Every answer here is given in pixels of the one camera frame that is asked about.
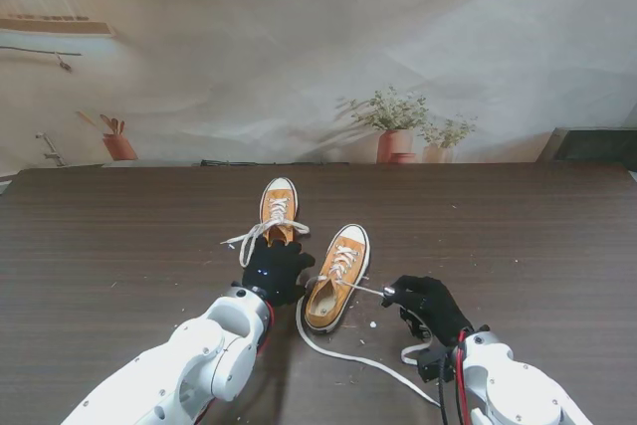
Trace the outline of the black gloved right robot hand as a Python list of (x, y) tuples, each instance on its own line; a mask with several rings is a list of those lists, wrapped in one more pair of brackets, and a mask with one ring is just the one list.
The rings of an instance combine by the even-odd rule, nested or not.
[(424, 338), (424, 328), (444, 346), (455, 346), (461, 333), (474, 331), (447, 287), (432, 277), (401, 276), (383, 289), (381, 305), (399, 306), (400, 317), (413, 336)]

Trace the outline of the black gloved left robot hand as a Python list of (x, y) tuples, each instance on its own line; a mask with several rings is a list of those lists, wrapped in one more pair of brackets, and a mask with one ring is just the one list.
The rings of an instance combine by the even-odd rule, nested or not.
[(315, 265), (316, 259), (302, 251), (299, 242), (255, 242), (241, 281), (243, 288), (257, 294), (273, 308), (295, 303), (306, 293), (300, 274)]

